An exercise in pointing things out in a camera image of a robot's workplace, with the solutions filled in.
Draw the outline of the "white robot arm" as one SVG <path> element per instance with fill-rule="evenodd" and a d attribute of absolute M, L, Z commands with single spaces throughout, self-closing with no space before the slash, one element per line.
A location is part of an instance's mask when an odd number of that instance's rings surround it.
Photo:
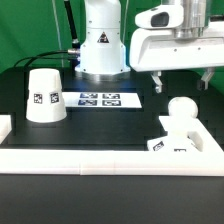
<path fill-rule="evenodd" d="M 224 66 L 224 18 L 211 16 L 211 0 L 161 0 L 135 16 L 130 47 L 120 40 L 119 0 L 85 0 L 86 39 L 76 72 L 91 80 L 113 80 L 130 70 L 148 72 L 157 92 L 166 70 L 205 70 L 204 89 Z"/>

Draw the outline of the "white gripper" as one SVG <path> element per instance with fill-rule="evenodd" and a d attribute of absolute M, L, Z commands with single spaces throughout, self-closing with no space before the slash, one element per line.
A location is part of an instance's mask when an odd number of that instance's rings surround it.
<path fill-rule="evenodd" d="M 161 4 L 136 15 L 129 61 L 136 71 L 153 71 L 161 93 L 163 70 L 206 68 L 197 88 L 207 90 L 214 67 L 224 66 L 224 16 L 208 16 L 206 4 Z"/>

